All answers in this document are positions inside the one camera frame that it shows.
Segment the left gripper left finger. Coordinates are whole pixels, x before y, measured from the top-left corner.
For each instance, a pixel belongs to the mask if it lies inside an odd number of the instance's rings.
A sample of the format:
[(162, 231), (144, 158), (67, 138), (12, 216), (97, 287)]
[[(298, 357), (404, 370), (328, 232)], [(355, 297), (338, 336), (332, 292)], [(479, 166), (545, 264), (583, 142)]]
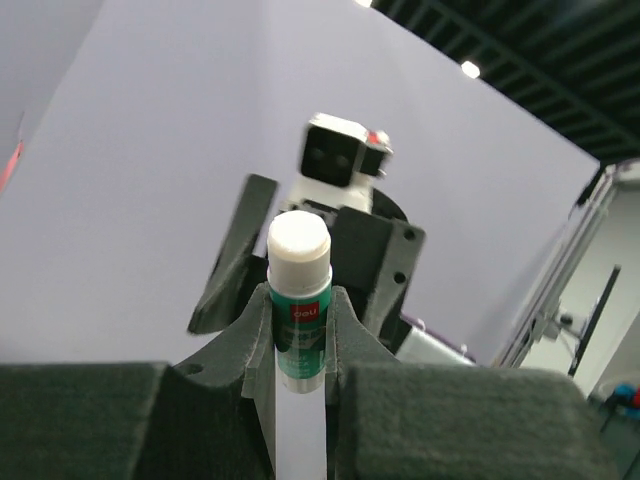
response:
[(271, 479), (274, 394), (265, 286), (178, 365), (1, 369), (5, 479)]

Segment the green white glue stick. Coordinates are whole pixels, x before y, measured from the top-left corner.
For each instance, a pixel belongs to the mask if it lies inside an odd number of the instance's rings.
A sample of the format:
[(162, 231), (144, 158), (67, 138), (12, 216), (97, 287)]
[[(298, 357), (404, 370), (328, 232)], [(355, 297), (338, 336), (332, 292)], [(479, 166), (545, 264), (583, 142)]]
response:
[(267, 254), (277, 365), (290, 392), (308, 394), (325, 375), (333, 274), (328, 227), (314, 213), (281, 213), (269, 226)]

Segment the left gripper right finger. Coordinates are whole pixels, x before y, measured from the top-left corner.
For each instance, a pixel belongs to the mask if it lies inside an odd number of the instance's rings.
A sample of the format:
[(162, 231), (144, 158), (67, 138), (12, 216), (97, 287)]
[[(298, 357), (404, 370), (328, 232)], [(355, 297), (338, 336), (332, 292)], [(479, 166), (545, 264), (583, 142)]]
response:
[(593, 410), (567, 377), (398, 361), (332, 291), (327, 324), (332, 479), (614, 479)]

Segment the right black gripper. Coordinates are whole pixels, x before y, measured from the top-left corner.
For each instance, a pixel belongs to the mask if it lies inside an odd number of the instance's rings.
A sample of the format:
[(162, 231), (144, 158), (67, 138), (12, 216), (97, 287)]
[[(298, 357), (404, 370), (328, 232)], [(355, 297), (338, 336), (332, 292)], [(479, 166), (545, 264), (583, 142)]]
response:
[[(223, 331), (247, 303), (254, 247), (278, 183), (250, 174), (240, 192), (227, 233), (204, 291), (188, 324), (192, 334)], [(409, 333), (402, 308), (426, 241), (425, 231), (408, 221), (389, 196), (373, 191), (371, 213), (313, 202), (300, 208), (320, 216), (331, 234), (333, 284), (344, 288), (358, 320), (389, 350)]]

